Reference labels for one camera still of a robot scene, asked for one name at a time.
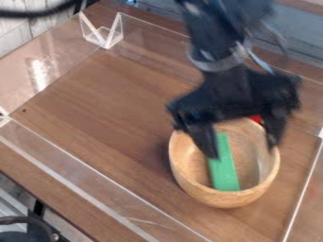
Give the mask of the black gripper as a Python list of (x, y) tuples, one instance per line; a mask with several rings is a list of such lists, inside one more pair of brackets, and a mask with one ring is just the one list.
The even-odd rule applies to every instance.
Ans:
[(168, 104), (174, 128), (190, 134), (207, 158), (219, 157), (214, 124), (261, 115), (267, 148), (282, 142), (287, 116), (301, 107), (302, 78), (282, 72), (269, 74), (239, 66), (219, 73), (203, 73), (202, 83)]

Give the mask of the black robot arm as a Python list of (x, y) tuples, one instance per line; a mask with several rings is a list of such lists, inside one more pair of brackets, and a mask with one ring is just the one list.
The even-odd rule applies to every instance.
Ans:
[(174, 0), (190, 33), (188, 57), (203, 81), (168, 105), (174, 127), (188, 133), (210, 158), (219, 156), (214, 125), (253, 115), (263, 118), (266, 140), (283, 139), (289, 117), (301, 108), (302, 78), (253, 53), (253, 31), (266, 26), (273, 0)]

